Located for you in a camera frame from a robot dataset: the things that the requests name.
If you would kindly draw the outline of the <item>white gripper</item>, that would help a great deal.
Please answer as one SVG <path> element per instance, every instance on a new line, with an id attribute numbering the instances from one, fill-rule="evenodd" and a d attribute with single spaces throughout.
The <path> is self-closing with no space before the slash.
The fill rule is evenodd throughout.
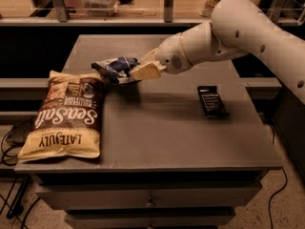
<path id="1" fill-rule="evenodd" d="M 130 77 L 134 80 L 156 79 L 164 71 L 170 74 L 183 73 L 193 66 L 183 51 L 182 33 L 164 40 L 158 48 L 140 58 L 138 63 L 141 65 L 130 71 Z"/>

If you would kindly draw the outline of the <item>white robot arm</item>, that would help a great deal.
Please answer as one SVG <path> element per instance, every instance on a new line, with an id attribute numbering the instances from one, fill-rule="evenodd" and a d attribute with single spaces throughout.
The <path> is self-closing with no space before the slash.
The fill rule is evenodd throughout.
<path id="1" fill-rule="evenodd" d="M 276 24 L 250 0 L 221 0 L 211 19 L 164 40 L 130 71 L 131 79 L 178 74 L 192 66 L 250 53 L 305 103 L 305 41 Z"/>

